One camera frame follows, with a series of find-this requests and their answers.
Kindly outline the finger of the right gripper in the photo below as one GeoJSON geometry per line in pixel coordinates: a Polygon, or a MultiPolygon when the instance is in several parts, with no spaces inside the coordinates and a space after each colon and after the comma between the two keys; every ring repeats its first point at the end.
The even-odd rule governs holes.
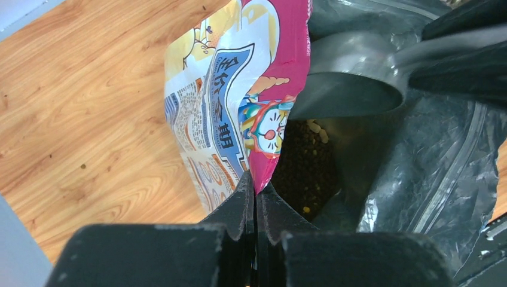
{"type": "Polygon", "coordinates": [[[506,0],[468,1],[427,24],[422,40],[506,23],[506,0]]]}
{"type": "Polygon", "coordinates": [[[506,42],[417,68],[408,86],[434,94],[506,105],[506,42]]]}

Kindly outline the metal food scoop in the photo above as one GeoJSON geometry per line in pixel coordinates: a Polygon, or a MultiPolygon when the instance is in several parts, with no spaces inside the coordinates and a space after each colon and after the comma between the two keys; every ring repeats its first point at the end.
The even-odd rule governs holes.
{"type": "Polygon", "coordinates": [[[289,117],[354,117],[394,110],[414,89],[408,79],[415,69],[504,41],[506,25],[455,33],[401,50],[376,33],[335,33],[311,44],[306,85],[289,117]]]}

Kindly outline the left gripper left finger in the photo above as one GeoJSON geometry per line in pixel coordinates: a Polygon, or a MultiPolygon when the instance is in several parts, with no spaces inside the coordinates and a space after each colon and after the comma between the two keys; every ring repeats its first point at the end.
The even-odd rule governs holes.
{"type": "Polygon", "coordinates": [[[47,286],[246,286],[254,188],[233,194],[196,224],[91,224],[67,242],[47,286]]]}

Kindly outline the cat food bag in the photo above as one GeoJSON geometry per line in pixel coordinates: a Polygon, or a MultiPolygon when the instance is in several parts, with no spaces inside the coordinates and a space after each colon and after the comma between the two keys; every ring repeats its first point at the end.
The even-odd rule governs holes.
{"type": "MultiPolygon", "coordinates": [[[[254,194],[273,187],[313,42],[364,31],[401,50],[453,9],[445,1],[230,1],[171,43],[165,115],[203,206],[216,209],[245,172],[254,194]]],[[[326,130],[339,180],[306,221],[425,234],[451,274],[463,267],[496,202],[506,105],[411,89],[388,112],[306,120],[326,130]]]]}

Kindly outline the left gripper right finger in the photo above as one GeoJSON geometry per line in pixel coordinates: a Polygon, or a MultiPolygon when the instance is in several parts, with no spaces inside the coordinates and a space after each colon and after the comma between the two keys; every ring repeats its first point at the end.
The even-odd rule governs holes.
{"type": "Polygon", "coordinates": [[[424,235],[320,230],[269,185],[256,196],[259,286],[453,286],[424,235]]]}

